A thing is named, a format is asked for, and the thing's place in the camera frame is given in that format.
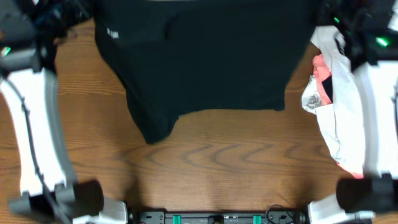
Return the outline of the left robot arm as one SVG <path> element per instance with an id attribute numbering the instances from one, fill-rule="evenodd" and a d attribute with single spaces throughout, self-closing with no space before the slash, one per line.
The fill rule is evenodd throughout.
<path id="1" fill-rule="evenodd" d="M 92 15 L 91 1 L 1 1 L 1 94 L 21 161 L 21 196 L 9 210 L 39 223 L 129 223 L 127 205 L 79 182 L 58 110 L 57 45 Z"/>

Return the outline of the black t-shirt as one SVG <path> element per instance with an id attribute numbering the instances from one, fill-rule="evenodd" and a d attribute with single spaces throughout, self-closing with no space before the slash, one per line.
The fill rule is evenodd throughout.
<path id="1" fill-rule="evenodd" d="M 314 0 L 94 2 L 95 40 L 155 144 L 187 113 L 284 109 L 315 29 Z"/>

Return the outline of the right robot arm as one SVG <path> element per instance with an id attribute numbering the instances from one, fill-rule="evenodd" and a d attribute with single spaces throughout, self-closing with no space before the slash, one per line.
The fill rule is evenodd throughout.
<path id="1" fill-rule="evenodd" d="M 313 43 L 331 72 L 317 120 L 351 173 L 310 202 L 300 223 L 370 223 L 397 210 L 397 2 L 323 1 Z"/>

